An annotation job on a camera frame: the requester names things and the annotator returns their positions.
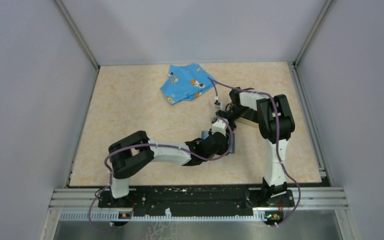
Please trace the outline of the blue card holder wallet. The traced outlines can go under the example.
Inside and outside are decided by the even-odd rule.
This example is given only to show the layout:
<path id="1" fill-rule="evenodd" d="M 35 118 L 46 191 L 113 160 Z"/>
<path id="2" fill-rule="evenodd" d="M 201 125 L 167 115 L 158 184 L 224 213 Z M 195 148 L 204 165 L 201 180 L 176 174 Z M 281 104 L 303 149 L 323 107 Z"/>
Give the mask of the blue card holder wallet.
<path id="1" fill-rule="evenodd" d="M 210 137 L 210 132 L 209 132 L 209 131 L 202 131 L 202 132 L 201 132 L 201 138 L 202 138 L 203 140 L 205 140 L 205 139 L 207 139 L 207 138 L 209 138 L 209 137 Z M 227 148 L 228 146 L 231 145 L 229 154 L 234 154 L 234 153 L 236 152 L 236 150 L 235 150 L 235 147 L 236 147 L 235 139 L 236 139 L 236 136 L 235 136 L 235 134 L 233 133 L 233 134 L 231 135 L 231 138 L 228 140 L 227 145 L 226 145 L 226 148 Z"/>

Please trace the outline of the beige oval card tray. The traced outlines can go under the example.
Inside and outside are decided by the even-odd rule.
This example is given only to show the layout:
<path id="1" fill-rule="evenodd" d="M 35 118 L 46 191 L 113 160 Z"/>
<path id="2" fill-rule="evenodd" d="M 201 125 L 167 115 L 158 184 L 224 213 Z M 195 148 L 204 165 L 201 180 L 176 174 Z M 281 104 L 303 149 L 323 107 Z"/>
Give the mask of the beige oval card tray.
<path id="1" fill-rule="evenodd" d="M 259 127 L 258 119 L 255 117 L 239 117 L 236 122 L 251 126 L 253 128 Z"/>

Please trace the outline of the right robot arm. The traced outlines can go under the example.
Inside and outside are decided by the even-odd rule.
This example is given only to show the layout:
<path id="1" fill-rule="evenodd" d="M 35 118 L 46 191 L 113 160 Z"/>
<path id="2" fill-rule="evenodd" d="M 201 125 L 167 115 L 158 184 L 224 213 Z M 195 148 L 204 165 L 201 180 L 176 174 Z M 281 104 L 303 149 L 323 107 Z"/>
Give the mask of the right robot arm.
<path id="1" fill-rule="evenodd" d="M 286 95 L 273 98 L 258 93 L 252 88 L 233 88 L 229 92 L 230 108 L 218 110 L 216 115 L 226 119 L 234 130 L 236 121 L 244 115 L 254 117 L 257 127 L 268 146 L 267 169 L 262 181 L 261 199 L 267 206 L 275 206 L 287 193 L 287 179 L 284 171 L 286 150 L 295 121 Z"/>

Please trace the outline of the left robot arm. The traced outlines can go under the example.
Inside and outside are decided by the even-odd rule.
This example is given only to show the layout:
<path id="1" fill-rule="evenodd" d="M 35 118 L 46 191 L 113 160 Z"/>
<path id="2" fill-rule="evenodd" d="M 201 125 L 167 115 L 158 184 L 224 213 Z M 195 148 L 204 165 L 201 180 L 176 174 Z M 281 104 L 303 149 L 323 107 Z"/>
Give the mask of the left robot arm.
<path id="1" fill-rule="evenodd" d="M 130 178 L 150 163 L 172 163 L 193 167 L 228 155 L 234 146 L 234 134 L 210 132 L 181 144 L 153 140 L 144 130 L 111 144 L 104 164 L 111 168 L 110 200 L 124 207 L 130 200 Z"/>

